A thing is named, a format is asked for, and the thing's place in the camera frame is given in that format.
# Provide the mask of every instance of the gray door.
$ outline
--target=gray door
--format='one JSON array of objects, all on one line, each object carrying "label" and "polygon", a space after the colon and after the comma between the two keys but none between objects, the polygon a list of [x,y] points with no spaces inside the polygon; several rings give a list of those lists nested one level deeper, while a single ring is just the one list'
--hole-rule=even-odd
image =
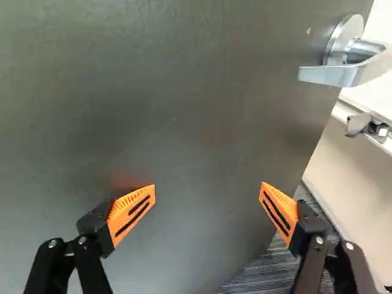
[{"label": "gray door", "polygon": [[157,203],[104,261],[113,290],[220,286],[274,234],[260,183],[295,190],[339,93],[298,67],[371,4],[3,0],[3,292],[23,291],[41,242],[74,238],[89,209],[144,183]]}]

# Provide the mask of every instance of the bolt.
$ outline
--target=bolt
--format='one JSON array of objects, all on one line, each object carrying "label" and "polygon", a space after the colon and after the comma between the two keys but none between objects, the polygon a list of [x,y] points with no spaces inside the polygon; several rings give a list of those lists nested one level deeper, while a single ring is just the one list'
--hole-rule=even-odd
[{"label": "bolt", "polygon": [[50,241],[48,247],[49,247],[49,248],[53,248],[53,247],[56,246],[56,244],[57,244],[57,241],[56,241],[55,239],[53,239],[53,240]]},{"label": "bolt", "polygon": [[354,245],[349,242],[346,242],[345,246],[347,247],[348,250],[354,250]]},{"label": "bolt", "polygon": [[79,240],[78,240],[78,244],[79,245],[82,245],[84,242],[86,242],[87,241],[87,238],[85,237],[85,236],[82,236],[82,237],[80,237],[79,238]]},{"label": "bolt", "polygon": [[316,237],[316,242],[318,242],[319,244],[323,244],[323,243],[324,243],[324,240],[323,240],[323,238],[317,236],[317,237]]},{"label": "bolt", "polygon": [[377,135],[379,137],[386,137],[386,136],[388,136],[389,132],[390,132],[389,127],[381,127],[381,128],[379,128]]}]

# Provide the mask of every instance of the white wall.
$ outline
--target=white wall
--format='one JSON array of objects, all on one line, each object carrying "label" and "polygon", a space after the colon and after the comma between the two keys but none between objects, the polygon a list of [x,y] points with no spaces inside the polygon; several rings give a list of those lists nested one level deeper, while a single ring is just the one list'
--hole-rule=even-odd
[{"label": "white wall", "polygon": [[359,244],[384,285],[392,285],[392,157],[362,136],[344,137],[331,118],[304,178]]}]

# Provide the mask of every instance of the gray carpet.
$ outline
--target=gray carpet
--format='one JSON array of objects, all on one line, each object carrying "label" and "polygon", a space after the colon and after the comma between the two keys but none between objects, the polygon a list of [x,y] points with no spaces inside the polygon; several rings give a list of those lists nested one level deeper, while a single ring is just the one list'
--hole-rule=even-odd
[{"label": "gray carpet", "polygon": [[[301,185],[297,188],[294,199],[304,199],[312,209],[328,220],[319,204],[304,186]],[[331,241],[338,239],[335,230],[331,230],[328,239]],[[289,293],[298,264],[299,260],[291,255],[280,234],[276,233],[269,248],[247,265],[237,276],[226,282],[216,294]],[[332,282],[328,273],[324,274],[320,293],[333,293]]]}]

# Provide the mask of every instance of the silver door handle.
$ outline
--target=silver door handle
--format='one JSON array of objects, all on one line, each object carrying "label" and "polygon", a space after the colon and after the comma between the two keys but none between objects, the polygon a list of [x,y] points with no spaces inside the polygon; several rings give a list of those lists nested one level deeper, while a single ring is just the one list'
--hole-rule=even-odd
[{"label": "silver door handle", "polygon": [[355,87],[389,71],[391,48],[362,40],[363,29],[361,15],[344,17],[326,46],[323,65],[301,66],[298,79],[335,87]]}]

